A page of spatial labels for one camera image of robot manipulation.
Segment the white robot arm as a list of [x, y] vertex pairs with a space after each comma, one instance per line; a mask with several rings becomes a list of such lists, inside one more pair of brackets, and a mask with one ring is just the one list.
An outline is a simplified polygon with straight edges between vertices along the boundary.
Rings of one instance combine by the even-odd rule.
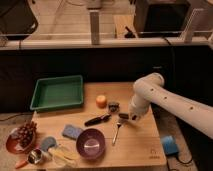
[[140, 119], [154, 103], [213, 139], [213, 107], [169, 92], [163, 88], [164, 83], [159, 73], [149, 74], [134, 82], [134, 95], [129, 103], [130, 118]]

